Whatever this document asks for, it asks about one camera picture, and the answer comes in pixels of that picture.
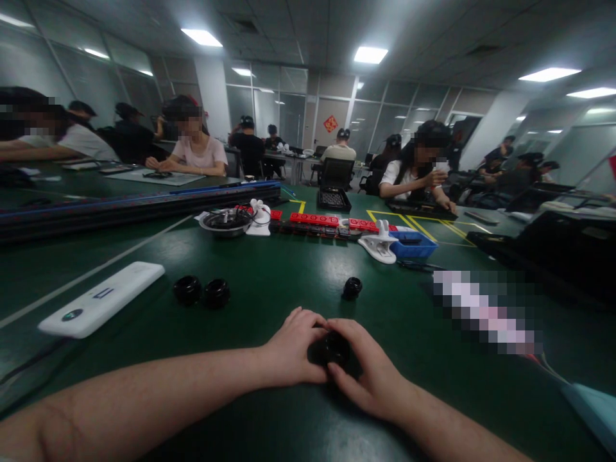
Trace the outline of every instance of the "green workbench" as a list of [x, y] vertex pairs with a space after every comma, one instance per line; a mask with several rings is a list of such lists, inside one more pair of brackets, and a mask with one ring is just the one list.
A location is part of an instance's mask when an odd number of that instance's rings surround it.
[[[317, 210], [316, 189], [294, 188], [277, 209]], [[497, 227], [461, 215], [453, 224], [390, 214], [382, 200], [349, 194], [351, 218], [386, 218], [421, 227], [438, 241], [431, 263], [450, 270], [505, 271], [465, 239], [481, 228], [515, 235], [521, 226], [498, 212]], [[186, 217], [106, 228], [0, 249], [0, 320], [104, 265]], [[0, 330], [0, 375], [53, 338], [38, 322], [133, 261], [162, 264], [166, 274], [90, 337], [63, 346], [0, 395], [9, 411], [120, 367], [161, 357], [265, 343], [296, 306], [326, 318], [353, 318], [381, 344], [400, 372], [537, 461], [610, 460], [563, 398], [559, 382], [531, 361], [484, 352], [465, 341], [432, 305], [431, 276], [383, 265], [355, 243], [307, 236], [216, 240], [187, 218], [113, 264]], [[224, 278], [231, 301], [220, 311], [183, 308], [172, 285], [184, 275]], [[341, 299], [348, 277], [363, 290]], [[543, 329], [551, 365], [572, 382], [616, 393], [614, 317], [564, 307], [538, 293], [528, 299]], [[335, 386], [301, 385], [241, 397], [145, 457], [146, 460], [424, 460], [399, 430], [363, 414]]]

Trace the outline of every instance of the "black plastic part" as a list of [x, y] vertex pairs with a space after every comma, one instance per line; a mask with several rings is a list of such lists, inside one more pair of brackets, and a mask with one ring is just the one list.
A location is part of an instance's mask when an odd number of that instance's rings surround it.
[[173, 294], [182, 305], [194, 305], [201, 298], [201, 282], [195, 276], [184, 276], [173, 285]]
[[336, 210], [338, 212], [348, 213], [351, 211], [351, 203], [342, 188], [319, 188], [316, 193], [316, 206], [318, 209]]
[[336, 363], [344, 368], [350, 356], [351, 346], [347, 339], [334, 330], [308, 347], [308, 361], [324, 368], [327, 368], [328, 363]]
[[206, 308], [223, 308], [231, 298], [229, 285], [224, 279], [214, 279], [207, 283], [203, 291], [203, 304]]
[[342, 296], [347, 300], [355, 300], [357, 296], [359, 296], [361, 289], [361, 281], [358, 278], [350, 277], [346, 280], [345, 289]]

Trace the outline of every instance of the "blue plastic bin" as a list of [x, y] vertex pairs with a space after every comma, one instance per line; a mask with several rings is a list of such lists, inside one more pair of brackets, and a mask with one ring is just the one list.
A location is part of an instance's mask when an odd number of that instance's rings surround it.
[[432, 252], [438, 248], [438, 244], [432, 239], [428, 239], [419, 231], [408, 232], [394, 232], [390, 231], [391, 237], [397, 237], [398, 239], [421, 239], [422, 242], [419, 245], [406, 246], [399, 242], [393, 243], [389, 248], [399, 259], [403, 258], [428, 258], [432, 255]]

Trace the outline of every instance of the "black tray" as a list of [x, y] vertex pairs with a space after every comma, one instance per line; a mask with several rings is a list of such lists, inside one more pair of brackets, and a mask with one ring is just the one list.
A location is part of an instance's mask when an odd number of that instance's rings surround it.
[[316, 193], [317, 209], [337, 210], [338, 212], [350, 212], [351, 203], [345, 190], [335, 187], [320, 187]]

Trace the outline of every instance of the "white shirt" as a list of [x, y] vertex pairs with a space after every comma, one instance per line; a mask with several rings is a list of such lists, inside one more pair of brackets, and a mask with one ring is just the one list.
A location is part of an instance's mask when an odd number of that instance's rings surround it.
[[321, 156], [321, 162], [324, 162], [327, 157], [342, 160], [355, 160], [357, 158], [357, 153], [355, 149], [349, 148], [346, 144], [333, 144], [325, 150]]
[[[379, 183], [379, 186], [382, 185], [383, 183], [389, 183], [390, 185], [393, 185], [396, 182], [396, 178], [398, 178], [401, 165], [402, 165], [401, 160], [394, 160], [393, 162], [390, 162], [387, 165], [387, 170], [385, 170], [385, 175], [383, 175], [383, 179]], [[412, 183], [414, 181], [417, 181], [418, 179], [419, 178], [411, 174], [411, 169], [407, 169], [407, 171], [404, 173], [404, 176], [402, 177], [402, 181], [400, 181], [400, 184]], [[395, 196], [394, 199], [402, 199], [402, 200], [408, 199], [411, 193], [412, 191], [403, 192], [402, 194], [398, 194], [397, 196]]]
[[70, 126], [66, 135], [57, 143], [52, 135], [25, 135], [19, 140], [34, 148], [51, 148], [57, 144], [96, 160], [120, 160], [115, 151], [101, 137], [78, 124]]

